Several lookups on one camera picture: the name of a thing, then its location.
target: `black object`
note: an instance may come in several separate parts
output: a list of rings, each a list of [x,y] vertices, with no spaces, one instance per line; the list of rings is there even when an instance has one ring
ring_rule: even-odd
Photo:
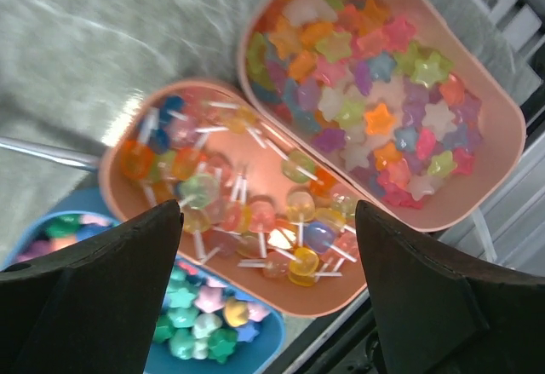
[[[182,224],[168,201],[0,273],[0,373],[141,374]]]
[[[388,374],[543,371],[544,278],[466,255],[363,201],[356,229]]]

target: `gray marble surface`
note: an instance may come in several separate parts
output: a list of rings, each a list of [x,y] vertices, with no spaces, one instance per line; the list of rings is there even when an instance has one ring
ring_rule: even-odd
[[[0,0],[0,135],[101,153],[147,94],[178,78],[236,80],[238,37],[259,0]],[[469,0],[432,0],[521,103],[533,72]],[[83,173],[0,151],[3,258]],[[291,320],[289,341],[308,322]]]

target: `pink star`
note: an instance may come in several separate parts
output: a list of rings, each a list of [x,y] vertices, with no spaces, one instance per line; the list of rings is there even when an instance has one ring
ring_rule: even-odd
[[[467,152],[465,148],[456,148],[452,154],[454,162],[458,166],[452,171],[452,174],[471,175],[473,173],[473,163],[475,157]]]
[[[326,86],[335,87],[347,75],[347,68],[341,63],[329,63],[325,57],[318,57],[313,76]]]
[[[382,28],[386,37],[386,50],[406,52],[416,35],[416,28],[404,16],[399,16]]]

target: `blue container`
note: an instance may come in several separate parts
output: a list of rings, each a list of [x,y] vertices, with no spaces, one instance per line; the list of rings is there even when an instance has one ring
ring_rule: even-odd
[[[26,250],[50,219],[69,214],[104,216],[111,219],[114,225],[118,224],[118,221],[113,217],[109,209],[107,209],[98,188],[74,191],[71,195],[60,201],[47,215],[38,219],[25,230],[15,248],[0,265],[0,270],[11,265],[17,256]],[[237,298],[247,298],[249,301],[264,304],[252,296],[239,291],[225,280],[214,276],[214,274],[199,267],[194,267],[198,270],[198,277],[211,277],[219,280],[227,286],[224,291],[230,291]],[[285,338],[282,315],[277,310],[268,308],[271,310],[271,313],[261,322],[261,333],[259,336],[253,342],[239,343],[235,354],[229,357],[226,364],[221,365],[212,360],[178,360],[170,355],[167,346],[164,344],[153,344],[147,357],[146,374],[178,374],[180,372],[186,374],[252,374],[262,371],[280,352]]]

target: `metal rod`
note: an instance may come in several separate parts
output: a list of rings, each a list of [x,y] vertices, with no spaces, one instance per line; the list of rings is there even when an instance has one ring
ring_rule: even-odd
[[[0,148],[21,152],[26,155],[31,155],[33,157],[38,157],[83,171],[96,172],[99,168],[100,157],[69,150],[67,148],[46,146],[37,142],[23,141],[1,136]]]

